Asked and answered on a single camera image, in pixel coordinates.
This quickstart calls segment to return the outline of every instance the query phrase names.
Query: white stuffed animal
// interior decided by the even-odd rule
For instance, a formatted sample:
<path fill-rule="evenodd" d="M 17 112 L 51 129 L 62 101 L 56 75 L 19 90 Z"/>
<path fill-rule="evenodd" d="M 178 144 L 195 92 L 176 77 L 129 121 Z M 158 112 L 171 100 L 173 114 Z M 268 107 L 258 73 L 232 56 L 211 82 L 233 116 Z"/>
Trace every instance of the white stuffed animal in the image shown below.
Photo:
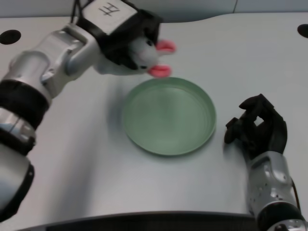
<path fill-rule="evenodd" d="M 131 70 L 124 65 L 117 65 L 101 55 L 94 65 L 100 74 L 112 74 L 127 76 L 148 73 L 156 78 L 164 78 L 171 75 L 168 65 L 158 64 L 159 56 L 171 54 L 176 51 L 176 45 L 167 40 L 158 41 L 156 46 L 146 36 L 138 37 L 128 45 L 128 55 L 137 65 L 137 70 Z"/>

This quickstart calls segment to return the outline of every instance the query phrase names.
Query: green plate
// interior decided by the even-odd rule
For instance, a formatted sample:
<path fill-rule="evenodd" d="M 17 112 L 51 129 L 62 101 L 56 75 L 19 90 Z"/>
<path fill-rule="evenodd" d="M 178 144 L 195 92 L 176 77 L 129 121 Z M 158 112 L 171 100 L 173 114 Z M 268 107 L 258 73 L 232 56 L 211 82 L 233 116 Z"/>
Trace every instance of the green plate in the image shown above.
<path fill-rule="evenodd" d="M 181 78 L 151 79 L 135 87 L 123 109 L 127 135 L 155 154 L 180 155 L 202 146 L 216 127 L 211 98 Z"/>

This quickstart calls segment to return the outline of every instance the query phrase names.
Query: white table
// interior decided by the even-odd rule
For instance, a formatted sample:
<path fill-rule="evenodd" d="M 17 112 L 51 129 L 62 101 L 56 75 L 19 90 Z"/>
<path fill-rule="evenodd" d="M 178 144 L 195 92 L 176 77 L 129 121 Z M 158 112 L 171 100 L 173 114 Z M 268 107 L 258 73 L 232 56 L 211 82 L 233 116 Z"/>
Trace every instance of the white table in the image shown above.
<path fill-rule="evenodd" d="M 0 76 L 9 61 L 68 18 L 0 19 L 0 31 L 21 40 L 0 46 Z M 238 105 L 263 93 L 288 125 L 285 156 L 303 215 L 308 217 L 308 39 L 297 33 L 308 13 L 230 14 L 164 24 L 161 37 L 179 51 L 163 61 L 173 76 L 202 87 L 217 109 L 217 129 L 197 152 L 163 158 L 137 148 L 124 134 L 121 104 L 148 76 L 100 76 L 93 69 L 66 86 L 38 129 L 29 154 L 36 169 L 19 213 L 0 225 L 15 230 L 108 214 L 193 210 L 247 213 L 246 167 L 236 147 L 224 147 L 225 124 Z"/>

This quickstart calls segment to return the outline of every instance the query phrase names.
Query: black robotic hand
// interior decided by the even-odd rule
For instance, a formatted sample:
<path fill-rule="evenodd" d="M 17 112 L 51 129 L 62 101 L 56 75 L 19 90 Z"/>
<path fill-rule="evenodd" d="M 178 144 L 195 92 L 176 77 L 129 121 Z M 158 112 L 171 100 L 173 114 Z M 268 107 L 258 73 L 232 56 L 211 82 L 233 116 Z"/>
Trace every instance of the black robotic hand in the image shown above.
<path fill-rule="evenodd" d="M 239 139 L 251 160 L 267 151 L 283 154 L 287 126 L 274 106 L 260 94 L 245 100 L 239 107 L 246 112 L 239 119 L 233 118 L 226 124 L 225 143 Z M 263 119 L 258 126 L 255 125 L 257 117 Z"/>

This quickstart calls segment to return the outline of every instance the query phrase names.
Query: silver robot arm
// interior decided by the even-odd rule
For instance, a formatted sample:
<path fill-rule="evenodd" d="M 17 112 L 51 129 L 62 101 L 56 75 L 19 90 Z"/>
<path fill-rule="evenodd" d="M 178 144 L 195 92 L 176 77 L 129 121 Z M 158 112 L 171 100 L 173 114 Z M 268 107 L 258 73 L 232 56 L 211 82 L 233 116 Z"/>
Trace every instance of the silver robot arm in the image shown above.
<path fill-rule="evenodd" d="M 306 231 L 294 182 L 289 174 L 284 148 L 287 127 L 274 106 L 258 95 L 244 101 L 246 112 L 227 125 L 225 143 L 242 142 L 248 164 L 247 204 L 260 231 Z M 257 117 L 263 119 L 256 126 Z"/>
<path fill-rule="evenodd" d="M 126 1 L 110 2 L 106 8 L 103 0 L 87 4 L 76 25 L 50 33 L 37 47 L 16 56 L 0 82 L 0 222 L 17 213 L 32 184 L 34 167 L 26 155 L 36 143 L 35 130 L 52 99 L 102 54 L 131 68 L 134 61 L 127 45 L 139 36 L 157 42 L 161 18 Z M 115 23 L 110 21 L 110 14 L 121 7 L 126 13 L 115 17 Z M 102 24 L 104 19 L 98 26 L 93 23 L 104 16 L 108 26 Z"/>
<path fill-rule="evenodd" d="M 0 98 L 8 101 L 0 107 L 0 220 L 16 212 L 32 183 L 34 168 L 26 154 L 35 145 L 35 129 L 52 98 L 92 66 L 100 53 L 89 32 L 70 24 L 12 60 L 0 84 Z"/>

